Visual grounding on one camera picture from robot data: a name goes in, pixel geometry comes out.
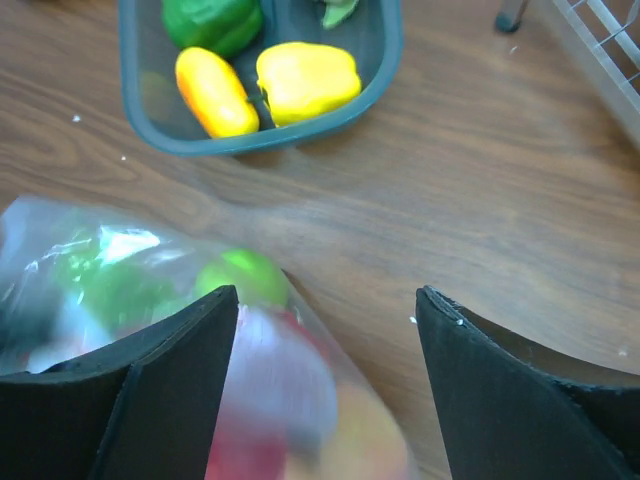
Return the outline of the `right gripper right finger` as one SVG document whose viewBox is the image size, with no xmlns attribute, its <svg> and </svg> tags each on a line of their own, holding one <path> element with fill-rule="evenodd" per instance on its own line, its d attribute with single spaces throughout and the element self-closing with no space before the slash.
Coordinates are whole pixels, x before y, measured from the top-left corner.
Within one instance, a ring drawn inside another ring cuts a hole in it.
<svg viewBox="0 0 640 480">
<path fill-rule="evenodd" d="M 639 378 L 562 354 L 431 286 L 423 356 L 455 479 L 636 479 Z"/>
</svg>

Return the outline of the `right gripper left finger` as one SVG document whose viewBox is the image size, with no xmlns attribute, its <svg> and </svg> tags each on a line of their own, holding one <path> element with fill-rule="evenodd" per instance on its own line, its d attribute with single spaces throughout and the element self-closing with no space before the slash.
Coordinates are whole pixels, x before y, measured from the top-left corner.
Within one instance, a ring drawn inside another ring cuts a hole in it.
<svg viewBox="0 0 640 480">
<path fill-rule="evenodd" d="M 238 314 L 223 286 L 38 373 L 1 379 L 5 479 L 201 479 Z"/>
</svg>

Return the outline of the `fake pink dragon fruit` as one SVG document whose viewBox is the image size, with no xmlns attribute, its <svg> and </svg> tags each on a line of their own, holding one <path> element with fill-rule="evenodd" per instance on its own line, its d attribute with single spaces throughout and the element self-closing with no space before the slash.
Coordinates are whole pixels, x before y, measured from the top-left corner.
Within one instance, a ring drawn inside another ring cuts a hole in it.
<svg viewBox="0 0 640 480">
<path fill-rule="evenodd" d="M 241 305 L 218 426 L 232 435 L 324 442 L 337 423 L 334 374 L 282 312 Z"/>
</svg>

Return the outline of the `clear zip top bag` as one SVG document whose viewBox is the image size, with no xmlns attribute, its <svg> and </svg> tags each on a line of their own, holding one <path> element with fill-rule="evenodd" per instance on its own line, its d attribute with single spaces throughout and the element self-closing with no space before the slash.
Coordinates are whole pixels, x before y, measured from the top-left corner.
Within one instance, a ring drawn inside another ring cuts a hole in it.
<svg viewBox="0 0 640 480">
<path fill-rule="evenodd" d="M 5 479 L 414 479 L 268 258 L 100 207 L 1 214 Z"/>
</svg>

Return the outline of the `fake green leafy vegetable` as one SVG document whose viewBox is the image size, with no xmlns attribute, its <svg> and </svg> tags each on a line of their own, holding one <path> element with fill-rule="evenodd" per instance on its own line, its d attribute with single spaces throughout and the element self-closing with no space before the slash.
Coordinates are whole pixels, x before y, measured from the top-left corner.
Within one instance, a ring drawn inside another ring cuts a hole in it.
<svg viewBox="0 0 640 480">
<path fill-rule="evenodd" d="M 140 228 L 81 228 L 49 251 L 51 277 L 112 338 L 122 338 L 187 306 L 189 294 L 160 267 L 177 252 Z"/>
</svg>

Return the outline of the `fake green apple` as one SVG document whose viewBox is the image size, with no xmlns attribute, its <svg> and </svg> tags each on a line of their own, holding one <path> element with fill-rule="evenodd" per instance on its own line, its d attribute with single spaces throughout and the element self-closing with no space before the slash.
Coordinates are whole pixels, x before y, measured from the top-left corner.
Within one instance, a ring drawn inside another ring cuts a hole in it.
<svg viewBox="0 0 640 480">
<path fill-rule="evenodd" d="M 220 286 L 233 285 L 241 304 L 285 307 L 289 282 L 269 257 L 250 249 L 222 252 L 198 274 L 195 291 L 204 296 Z"/>
</svg>

